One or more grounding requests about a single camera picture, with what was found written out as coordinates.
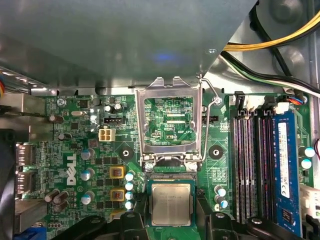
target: wire bundle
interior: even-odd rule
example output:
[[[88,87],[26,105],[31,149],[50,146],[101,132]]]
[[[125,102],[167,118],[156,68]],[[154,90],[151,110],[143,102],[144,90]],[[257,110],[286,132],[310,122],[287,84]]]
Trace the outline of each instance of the wire bundle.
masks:
[[[255,44],[228,43],[224,48],[224,51],[245,52],[272,47],[281,47],[290,44],[293,41],[304,38],[305,36],[313,33],[318,27],[320,27],[320,11],[306,25],[288,36]]]

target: white label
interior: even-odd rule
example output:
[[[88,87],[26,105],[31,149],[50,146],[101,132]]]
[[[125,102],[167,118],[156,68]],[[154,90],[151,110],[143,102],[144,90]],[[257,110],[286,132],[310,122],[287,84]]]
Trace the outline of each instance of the white label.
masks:
[[[290,188],[289,188],[287,124],[285,122],[278,123],[278,129],[279,129],[281,195],[289,199]]]

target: metal retention bracket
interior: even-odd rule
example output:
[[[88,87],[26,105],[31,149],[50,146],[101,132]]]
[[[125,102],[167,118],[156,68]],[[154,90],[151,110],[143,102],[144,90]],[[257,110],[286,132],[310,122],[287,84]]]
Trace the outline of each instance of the metal retention bracket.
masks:
[[[193,112],[190,128],[195,133],[195,141],[189,144],[172,146],[152,146],[145,142],[149,123],[146,120],[145,100],[156,98],[192,97]],[[165,85],[162,77],[158,77],[148,87],[135,92],[136,112],[140,141],[140,165],[145,162],[156,162],[162,159],[179,159],[181,162],[200,162],[201,156],[201,128],[202,128],[202,87],[199,82],[191,86],[176,76],[172,85]]]

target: chip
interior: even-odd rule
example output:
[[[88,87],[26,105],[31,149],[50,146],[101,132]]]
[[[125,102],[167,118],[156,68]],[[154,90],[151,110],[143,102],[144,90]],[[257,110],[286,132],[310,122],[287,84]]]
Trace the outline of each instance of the chip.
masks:
[[[109,170],[111,179],[123,179],[125,177],[124,166],[111,166]]]
[[[111,164],[111,157],[107,156],[103,158],[104,164]]]
[[[119,179],[112,179],[112,186],[119,186],[120,180]]]
[[[79,100],[79,107],[82,109],[86,109],[88,107],[88,100]]]
[[[111,164],[118,164],[118,158],[116,156],[111,158]]]
[[[94,162],[95,162],[96,165],[102,165],[103,164],[102,163],[102,158],[96,158]]]
[[[112,186],[112,179],[106,178],[105,181],[104,181],[104,184],[105,184],[106,186]]]
[[[118,202],[118,201],[112,202],[112,208],[114,208],[114,209],[120,208],[120,202]]]
[[[102,187],[104,185],[104,181],[102,179],[96,181],[97,187]]]
[[[112,201],[106,201],[105,202],[105,208],[106,209],[112,209]]]
[[[71,130],[78,130],[78,128],[79,128],[79,123],[77,122],[71,123]]]
[[[125,189],[121,187],[111,189],[110,200],[112,202],[123,202],[125,200],[125,192]]]
[[[96,203],[96,209],[103,209],[104,203],[102,201]]]

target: mounting hole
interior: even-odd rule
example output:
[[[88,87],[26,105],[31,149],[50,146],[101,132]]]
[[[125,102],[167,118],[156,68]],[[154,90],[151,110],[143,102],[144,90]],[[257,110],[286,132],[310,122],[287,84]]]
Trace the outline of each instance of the mounting hole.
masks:
[[[129,151],[128,150],[124,150],[123,151],[123,156],[124,157],[128,157],[129,156]]]

